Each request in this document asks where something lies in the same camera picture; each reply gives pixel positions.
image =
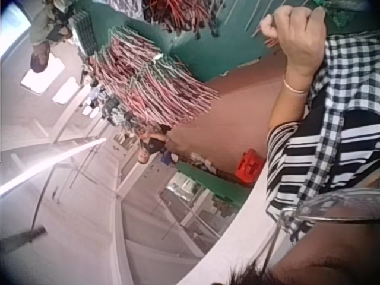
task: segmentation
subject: bundle of wires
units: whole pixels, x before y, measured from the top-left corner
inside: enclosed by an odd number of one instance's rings
[[[173,127],[208,112],[218,98],[130,28],[114,27],[109,37],[110,46],[93,56],[94,75],[141,120]]]
[[[144,19],[158,23],[171,33],[193,30],[197,39],[200,28],[209,26],[211,34],[217,37],[216,14],[221,0],[142,0]]]

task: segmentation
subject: striped shirt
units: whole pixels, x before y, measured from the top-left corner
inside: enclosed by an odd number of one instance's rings
[[[324,100],[325,96],[319,95],[301,123],[285,123],[268,136],[267,213],[276,221],[283,207],[295,205],[315,159],[325,113]],[[319,194],[354,187],[369,175],[380,174],[380,116],[352,110],[344,118],[336,160]],[[301,225],[291,240],[299,240],[309,228]]]

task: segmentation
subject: person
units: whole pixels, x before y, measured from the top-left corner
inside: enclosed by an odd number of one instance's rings
[[[152,132],[139,135],[140,150],[138,153],[137,161],[140,164],[147,164],[149,157],[165,148],[169,141],[166,136],[167,132],[171,130],[169,126],[160,125],[161,132]]]
[[[62,18],[57,16],[59,13],[53,4],[47,4],[31,22],[29,39],[33,53],[30,58],[30,68],[35,73],[41,73],[48,67],[50,46],[71,35],[71,32],[62,25],[62,21],[57,20]]]
[[[261,21],[287,56],[268,126],[267,214],[275,221],[286,206],[380,175],[380,32],[327,37],[324,18],[322,8],[285,5]],[[378,225],[289,221],[295,246],[265,273],[257,261],[232,273],[230,285],[380,284]]]

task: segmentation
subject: plaid cloth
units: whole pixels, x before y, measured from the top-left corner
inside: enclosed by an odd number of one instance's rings
[[[326,54],[308,97],[326,89],[326,112],[313,164],[302,185],[295,206],[315,197],[328,180],[341,141],[344,113],[367,110],[380,115],[380,30],[345,36],[330,36]],[[312,226],[287,217],[290,239],[299,240]]]

